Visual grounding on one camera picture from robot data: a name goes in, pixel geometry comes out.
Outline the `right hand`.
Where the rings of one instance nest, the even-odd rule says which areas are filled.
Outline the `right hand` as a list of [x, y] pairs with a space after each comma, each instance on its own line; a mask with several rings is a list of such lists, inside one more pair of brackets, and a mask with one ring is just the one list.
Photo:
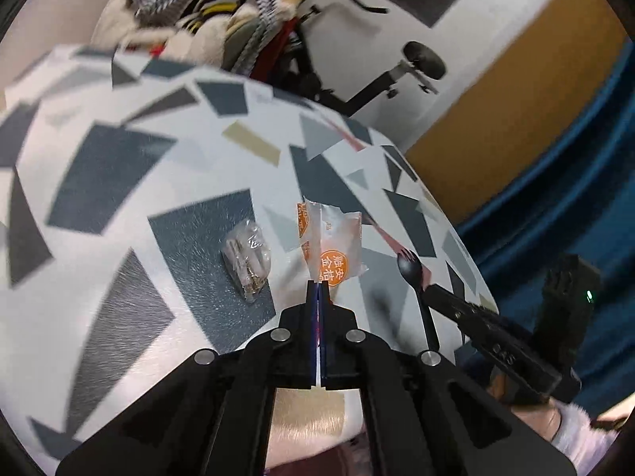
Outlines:
[[492, 374], [487, 393], [496, 401], [508, 406], [520, 420], [546, 441], [552, 441], [560, 430], [561, 411], [554, 400], [542, 402], [514, 401], [511, 392], [516, 389], [514, 381], [506, 374], [495, 370]]

